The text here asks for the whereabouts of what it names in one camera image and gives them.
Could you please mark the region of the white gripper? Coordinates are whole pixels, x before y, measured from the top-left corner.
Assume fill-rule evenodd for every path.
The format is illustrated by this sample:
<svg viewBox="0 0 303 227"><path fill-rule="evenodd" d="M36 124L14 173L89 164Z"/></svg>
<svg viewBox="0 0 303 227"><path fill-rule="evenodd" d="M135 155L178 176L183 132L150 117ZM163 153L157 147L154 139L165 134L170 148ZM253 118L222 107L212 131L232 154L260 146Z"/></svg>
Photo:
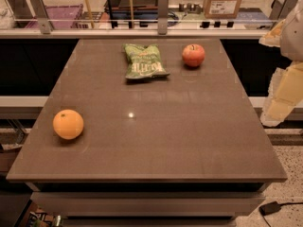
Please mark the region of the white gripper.
<svg viewBox="0 0 303 227"><path fill-rule="evenodd" d="M262 125L275 127L303 100L303 0L258 42L280 47L281 55L293 61L286 69L276 69L262 107Z"/></svg>

